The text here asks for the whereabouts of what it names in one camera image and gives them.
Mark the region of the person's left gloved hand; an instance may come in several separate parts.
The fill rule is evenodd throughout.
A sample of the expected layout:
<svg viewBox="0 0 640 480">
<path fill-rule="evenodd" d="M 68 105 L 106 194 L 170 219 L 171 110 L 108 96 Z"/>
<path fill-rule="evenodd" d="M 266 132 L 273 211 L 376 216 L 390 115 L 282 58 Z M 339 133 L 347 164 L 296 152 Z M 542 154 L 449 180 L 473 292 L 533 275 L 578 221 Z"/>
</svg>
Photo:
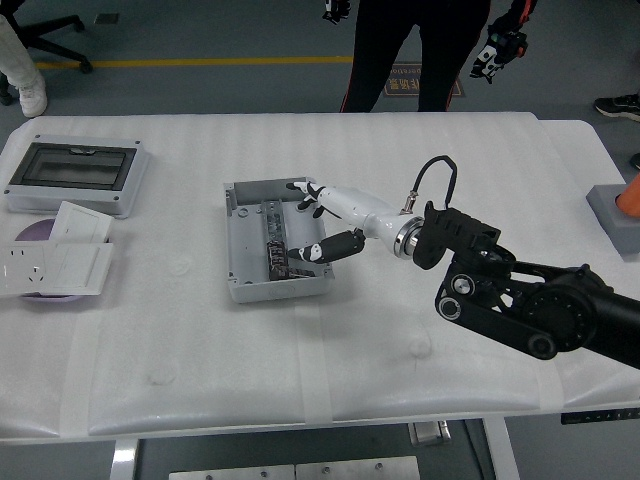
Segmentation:
<svg viewBox="0 0 640 480">
<path fill-rule="evenodd" d="M 488 37 L 483 49 L 473 62 L 470 77 L 484 78 L 489 84 L 495 74 L 508 63 L 525 55 L 527 35 L 521 32 L 522 23 L 499 24 L 488 27 Z"/>
</svg>

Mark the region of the person's right gloved hand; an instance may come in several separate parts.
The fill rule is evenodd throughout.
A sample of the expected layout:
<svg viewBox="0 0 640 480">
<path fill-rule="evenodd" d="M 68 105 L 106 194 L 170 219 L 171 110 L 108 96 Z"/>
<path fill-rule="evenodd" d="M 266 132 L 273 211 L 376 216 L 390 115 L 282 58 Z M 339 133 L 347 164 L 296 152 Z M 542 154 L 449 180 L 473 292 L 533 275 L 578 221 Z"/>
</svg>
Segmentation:
<svg viewBox="0 0 640 480">
<path fill-rule="evenodd" d="M 325 0 L 325 11 L 322 19 L 337 25 L 349 17 L 351 2 L 349 0 Z"/>
</svg>

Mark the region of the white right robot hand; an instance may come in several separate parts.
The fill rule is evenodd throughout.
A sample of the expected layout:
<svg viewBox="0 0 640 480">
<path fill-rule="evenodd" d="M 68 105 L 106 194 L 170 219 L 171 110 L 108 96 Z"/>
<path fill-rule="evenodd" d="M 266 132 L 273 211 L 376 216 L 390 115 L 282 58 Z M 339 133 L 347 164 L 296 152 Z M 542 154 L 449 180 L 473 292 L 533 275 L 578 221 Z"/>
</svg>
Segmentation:
<svg viewBox="0 0 640 480">
<path fill-rule="evenodd" d="M 387 202 L 355 188 L 320 186 L 309 181 L 290 182 L 286 187 L 305 194 L 298 205 L 300 211 L 313 205 L 315 218 L 328 212 L 353 227 L 318 243 L 290 249 L 289 257 L 316 264 L 330 263 L 361 252 L 367 238 L 381 240 L 398 258 L 410 257 L 406 245 L 409 233 L 421 225 L 419 218 L 402 214 Z"/>
</svg>

